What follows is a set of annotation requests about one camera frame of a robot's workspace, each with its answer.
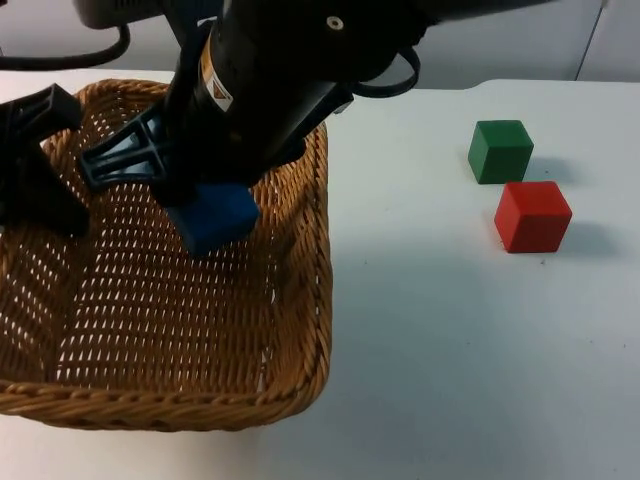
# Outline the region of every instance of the blue cube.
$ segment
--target blue cube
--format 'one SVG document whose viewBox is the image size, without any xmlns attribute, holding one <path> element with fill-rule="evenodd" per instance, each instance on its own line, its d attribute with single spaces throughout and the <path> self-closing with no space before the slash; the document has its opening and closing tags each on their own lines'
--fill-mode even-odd
<svg viewBox="0 0 640 480">
<path fill-rule="evenodd" d="M 195 201 L 166 209 L 192 256 L 206 256 L 251 233 L 260 210 L 245 185 L 199 184 L 196 192 Z"/>
</svg>

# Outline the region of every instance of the cable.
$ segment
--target cable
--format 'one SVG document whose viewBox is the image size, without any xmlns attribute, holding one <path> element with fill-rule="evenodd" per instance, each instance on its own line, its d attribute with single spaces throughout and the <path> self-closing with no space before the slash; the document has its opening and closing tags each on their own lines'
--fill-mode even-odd
<svg viewBox="0 0 640 480">
<path fill-rule="evenodd" d="M 131 45 L 131 32 L 127 25 L 118 27 L 119 38 L 109 48 L 99 52 L 68 57 L 0 57 L 0 70 L 42 72 L 49 70 L 73 70 L 102 65 L 121 57 Z"/>
<path fill-rule="evenodd" d="M 360 97 L 391 98 L 402 95 L 415 87 L 420 79 L 420 57 L 413 48 L 403 48 L 398 53 L 413 69 L 413 74 L 409 78 L 395 85 L 374 86 L 355 83 L 351 86 L 351 92 Z"/>
</svg>

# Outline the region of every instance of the red block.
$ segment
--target red block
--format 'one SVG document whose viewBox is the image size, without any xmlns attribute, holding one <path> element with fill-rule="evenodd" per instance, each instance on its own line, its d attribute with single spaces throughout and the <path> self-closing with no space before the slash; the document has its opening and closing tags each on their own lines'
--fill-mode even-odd
<svg viewBox="0 0 640 480">
<path fill-rule="evenodd" d="M 555 182 L 507 183 L 495 223 L 509 253 L 549 253 L 560 247 L 571 209 Z"/>
</svg>

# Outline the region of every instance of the woven basket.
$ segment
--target woven basket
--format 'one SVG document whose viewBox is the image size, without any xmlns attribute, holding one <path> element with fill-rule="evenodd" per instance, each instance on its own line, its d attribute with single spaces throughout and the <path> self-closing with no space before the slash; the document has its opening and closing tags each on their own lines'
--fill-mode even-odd
<svg viewBox="0 0 640 480">
<path fill-rule="evenodd" d="M 78 153 L 166 85 L 78 93 L 79 132 L 45 146 L 89 206 L 89 235 L 24 225 L 0 237 L 0 413 L 81 429 L 240 430 L 302 412 L 329 373 L 327 137 L 253 190 L 247 241 L 192 260 L 143 186 L 91 196 Z"/>
</svg>

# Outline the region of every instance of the green cube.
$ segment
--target green cube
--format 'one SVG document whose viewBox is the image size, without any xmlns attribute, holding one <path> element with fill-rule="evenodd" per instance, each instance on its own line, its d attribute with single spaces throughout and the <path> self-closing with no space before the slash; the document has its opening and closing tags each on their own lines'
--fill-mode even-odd
<svg viewBox="0 0 640 480">
<path fill-rule="evenodd" d="M 480 184 L 521 182 L 533 142 L 520 120 L 478 122 L 469 149 L 469 165 Z"/>
</svg>

